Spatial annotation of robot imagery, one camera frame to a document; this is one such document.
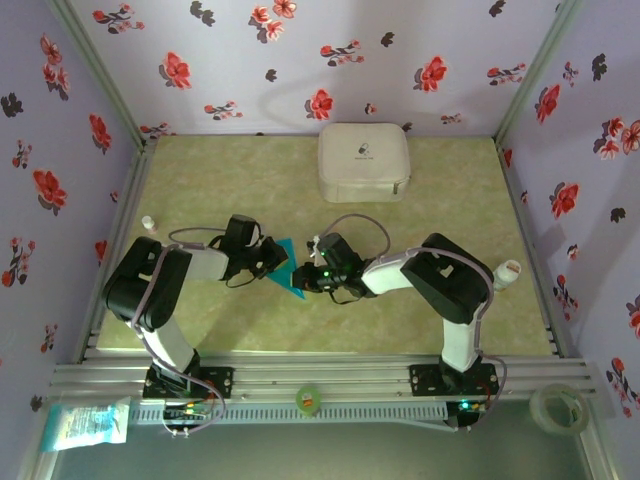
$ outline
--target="blue object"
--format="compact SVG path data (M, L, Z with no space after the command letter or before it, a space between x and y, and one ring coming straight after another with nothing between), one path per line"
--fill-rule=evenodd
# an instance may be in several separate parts
M268 273L267 278L270 278L278 285L286 288L291 293L304 299L304 292L299 288L294 288L291 286L291 274L296 268L298 268L298 264L296 263L296 255L293 251L293 240L291 240L290 238L285 238L283 240L276 240L276 243L284 247L284 249L287 251L287 256L289 257L289 259L287 260L287 263L285 263L282 267L280 267L273 273Z

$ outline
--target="white box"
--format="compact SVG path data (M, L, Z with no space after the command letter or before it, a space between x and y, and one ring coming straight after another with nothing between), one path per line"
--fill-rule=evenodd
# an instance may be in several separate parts
M318 174L329 202L402 200L411 177L404 132L393 123L332 123L320 132Z

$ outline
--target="green tape roll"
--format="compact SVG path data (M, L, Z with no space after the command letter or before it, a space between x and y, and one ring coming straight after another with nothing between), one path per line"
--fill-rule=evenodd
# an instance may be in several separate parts
M300 413L307 417L312 417L317 413L321 401L320 392L311 386L302 387L296 394L296 406Z

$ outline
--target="wire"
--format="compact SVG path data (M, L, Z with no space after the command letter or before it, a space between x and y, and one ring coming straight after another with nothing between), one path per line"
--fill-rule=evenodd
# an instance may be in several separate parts
M215 228L215 227L187 227L187 228L179 228L178 230L173 230L172 232L169 232L169 240L171 240L172 242L177 243L178 245L181 245L183 248L191 248L191 249L195 249L195 250L204 250L206 247L204 245L204 243L198 243L198 242L183 242L181 240L177 240L175 238L173 238L173 236L176 233L183 233L183 232L194 232L194 231L201 231L201 230L206 230L206 231L210 231L210 232L226 232L226 230L224 228Z
M385 253L387 253L389 251L389 249L391 248L391 237L389 236L389 232L387 232L387 229L384 228L382 226L382 224L380 222L378 222L375 218L371 218L370 216L364 215L362 213L347 213L346 215L343 215L343 216L339 217L331 225L329 225L327 228L325 228L324 231L318 236L320 238L324 237L325 235L327 235L333 229L333 227L335 227L338 223L340 223L345 218L349 218L349 217L364 218L365 220L369 220L371 223L377 225L378 228L380 230L382 230L382 233L384 234L384 237L387 239L387 246L385 247L385 249L382 252L380 252L379 254L376 255L376 258L380 258L382 255L384 255Z
M491 281L491 278L489 278L489 275L487 275L487 272L485 272L482 269L482 267L480 267L480 265L478 265L477 263L469 260L468 258L462 255L458 255L457 253L449 252L448 250L442 250L440 248L431 248L431 247L419 247L419 248L411 248L407 250L407 253L417 253L417 252L426 252L431 254L435 253L437 255L449 257L461 263L464 263L468 267L473 268L487 284L487 301L485 302L484 306L482 307L482 309L478 313L478 316L476 317L476 329L473 335L473 349L479 357L487 360L493 360L495 362L498 362L502 366L502 379L500 381L500 386L498 387L498 391L496 392L495 397L493 397L493 401L491 402L491 405L489 405L489 408L487 408L487 411L484 413L484 415L481 416L478 419L478 421L474 424L474 428L476 428L481 422L483 422L489 416L491 412L493 412L495 405L498 402L498 399L500 398L500 395L502 395L504 386L507 383L507 364L505 363L505 361L502 360L500 357L496 357L495 355L485 354L480 348L480 325L482 323L482 318L484 317L484 314L487 312L487 310L491 306L491 303L493 303L493 296L494 296L493 282Z
M229 280L227 280L226 282L224 282L224 284L228 287L228 288L240 288L240 287L244 287L245 285L249 285L251 282L253 282L256 278L258 277L253 277L251 280L247 280L244 283L240 283L238 285L229 285Z
M180 247L180 245L178 245L178 244L175 244L175 243L171 244L171 245L165 247L162 250L162 252L160 253L160 255L158 256L158 260L156 262L156 266L153 269L153 273L151 274L151 279L149 280L149 284L147 285L147 288L144 291L144 294L142 295L142 298L140 299L140 303L138 304L138 307L136 308L136 311L133 314L133 317L131 318L130 326L134 330L134 332L136 332L136 334L140 337L140 340L142 341L142 344L144 345L144 348L149 352L149 354L151 355L151 357L153 358L153 361L155 363L160 365L162 368L170 371L174 375L177 375L178 377L186 380L187 382L195 383L196 385L200 385L201 387L206 388L213 395L218 397L218 399L220 400L220 404L221 404L222 408L218 412L217 415L213 415L213 408L214 407L213 407L213 404L212 404L212 406L211 406L211 418L209 420L207 420L206 422L204 422L204 423L202 423L200 425L192 427L190 429L183 430L182 432L179 432L178 430L174 430L174 431L169 430L169 428L166 425L164 425L164 421L163 421L164 427L167 430L169 430L171 432L171 434L179 435L179 436L188 436L190 433L195 433L197 431L203 430L203 429L207 428L208 426L213 425L214 423L218 422L220 419L222 419L222 417L225 415L225 413L227 411L227 405L226 405L226 403L224 401L224 397L222 396L220 391L217 388L215 388L213 385L211 385L211 384L209 384L207 382L204 382L204 381L200 380L199 378L192 377L191 375L187 375L187 374L179 371L177 368L173 367L172 365L169 365L162 358L160 358L158 356L158 354L156 352L154 352L154 350L151 347L151 345L149 345L149 342L144 337L144 334L142 332L142 328L138 324L139 320L140 320L140 317L142 315L142 312L145 309L145 307L147 306L147 302L149 301L149 297L151 296L151 293L153 291L153 287L155 286L156 282L158 281L158 275L160 274L160 269L162 268L162 264L164 263L164 260L165 260L165 258L167 256L167 254L171 250L174 250L174 249L179 248L179 247Z

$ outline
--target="floral wallpaper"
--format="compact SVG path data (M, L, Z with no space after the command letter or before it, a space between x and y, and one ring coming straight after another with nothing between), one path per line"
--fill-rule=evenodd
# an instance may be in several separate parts
M153 140L314 134L339 121L493 135L558 0L70 3Z
M634 0L585 3L508 132L504 160L559 322L608 386L606 424L631 479L640 470L640 31Z
M4 1L0 43L0 478L9 479L54 366L73 361L134 146L45 2Z

